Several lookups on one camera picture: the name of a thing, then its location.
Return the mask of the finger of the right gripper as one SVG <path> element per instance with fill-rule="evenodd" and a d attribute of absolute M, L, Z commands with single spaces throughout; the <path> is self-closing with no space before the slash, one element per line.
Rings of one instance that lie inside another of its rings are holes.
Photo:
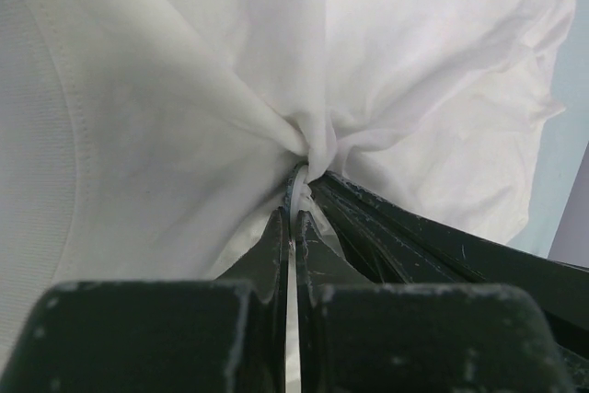
<path fill-rule="evenodd" d="M 529 293 L 563 347 L 588 344 L 588 270 L 408 212 L 337 175 L 313 181 L 347 261 L 375 283 L 506 283 Z"/>

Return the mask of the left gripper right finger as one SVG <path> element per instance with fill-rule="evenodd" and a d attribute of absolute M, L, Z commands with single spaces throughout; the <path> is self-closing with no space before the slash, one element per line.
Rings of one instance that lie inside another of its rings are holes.
<path fill-rule="evenodd" d="M 295 223 L 305 392 L 571 392 L 532 297 L 504 284 L 369 282 Z"/>

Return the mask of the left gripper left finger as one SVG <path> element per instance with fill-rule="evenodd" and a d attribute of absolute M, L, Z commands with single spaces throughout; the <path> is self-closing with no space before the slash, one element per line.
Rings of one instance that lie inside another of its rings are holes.
<path fill-rule="evenodd" d="M 212 281 L 59 283 L 11 354 L 15 392 L 282 392 L 288 216 Z"/>

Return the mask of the white t-shirt garment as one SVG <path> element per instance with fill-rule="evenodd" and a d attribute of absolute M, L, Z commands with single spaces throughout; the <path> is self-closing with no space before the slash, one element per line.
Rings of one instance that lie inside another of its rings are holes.
<path fill-rule="evenodd" d="M 1 0 L 1 289 L 188 278 L 306 160 L 505 243 L 576 0 Z"/>

